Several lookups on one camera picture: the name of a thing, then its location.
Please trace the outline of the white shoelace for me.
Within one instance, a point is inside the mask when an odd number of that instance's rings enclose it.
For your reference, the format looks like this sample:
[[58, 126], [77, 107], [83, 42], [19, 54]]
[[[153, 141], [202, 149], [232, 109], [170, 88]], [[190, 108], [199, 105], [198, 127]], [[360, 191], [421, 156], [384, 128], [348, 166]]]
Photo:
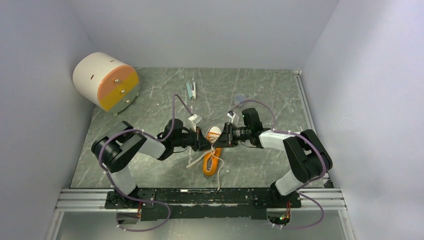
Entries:
[[190, 168], [200, 162], [202, 160], [202, 173], [205, 177], [213, 177], [216, 176], [217, 178], [217, 190], [219, 191], [221, 189], [221, 183], [220, 183], [220, 170], [224, 166], [224, 160], [220, 158], [222, 153], [222, 148], [218, 147], [215, 148], [215, 141], [218, 140], [218, 138], [222, 134], [222, 129], [216, 125], [211, 126], [207, 133], [206, 133], [206, 139], [209, 143], [212, 144], [210, 149], [208, 151], [205, 151], [200, 157], [198, 157], [195, 160], [192, 160], [186, 168]]

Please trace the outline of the orange canvas sneaker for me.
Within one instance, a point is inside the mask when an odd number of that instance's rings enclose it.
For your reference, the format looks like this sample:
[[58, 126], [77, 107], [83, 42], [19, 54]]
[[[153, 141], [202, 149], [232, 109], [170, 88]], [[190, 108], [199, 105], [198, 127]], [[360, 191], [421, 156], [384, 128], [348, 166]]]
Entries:
[[[220, 135], [222, 130], [220, 127], [214, 125], [209, 128], [206, 133], [206, 139], [213, 143]], [[202, 173], [206, 177], [212, 177], [218, 171], [218, 165], [220, 161], [220, 156], [222, 153], [222, 148], [213, 148], [203, 157], [202, 163]]]

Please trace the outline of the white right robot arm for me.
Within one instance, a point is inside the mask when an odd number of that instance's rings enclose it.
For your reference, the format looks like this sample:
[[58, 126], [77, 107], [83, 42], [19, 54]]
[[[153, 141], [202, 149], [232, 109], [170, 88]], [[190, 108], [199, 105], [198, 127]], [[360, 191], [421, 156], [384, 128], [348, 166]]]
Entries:
[[239, 142], [250, 141], [256, 148], [284, 151], [290, 170], [270, 186], [273, 191], [269, 199], [275, 207], [282, 207], [290, 194], [319, 179], [333, 167], [331, 157], [312, 129], [282, 132], [264, 128], [257, 110], [252, 107], [244, 109], [241, 116], [244, 125], [225, 123], [212, 146], [232, 148]]

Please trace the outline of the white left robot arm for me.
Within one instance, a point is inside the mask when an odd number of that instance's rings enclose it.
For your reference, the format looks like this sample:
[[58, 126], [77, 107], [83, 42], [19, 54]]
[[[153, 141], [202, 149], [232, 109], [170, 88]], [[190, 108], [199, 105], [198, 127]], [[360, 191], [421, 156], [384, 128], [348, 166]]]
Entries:
[[180, 119], [174, 118], [156, 138], [135, 131], [132, 125], [122, 121], [97, 139], [91, 146], [91, 152], [113, 181], [112, 186], [118, 195], [118, 201], [124, 207], [132, 208], [138, 203], [139, 188], [131, 176], [128, 164], [136, 153], [163, 161], [177, 147], [192, 148], [200, 152], [210, 150], [211, 146], [199, 127], [188, 129]]

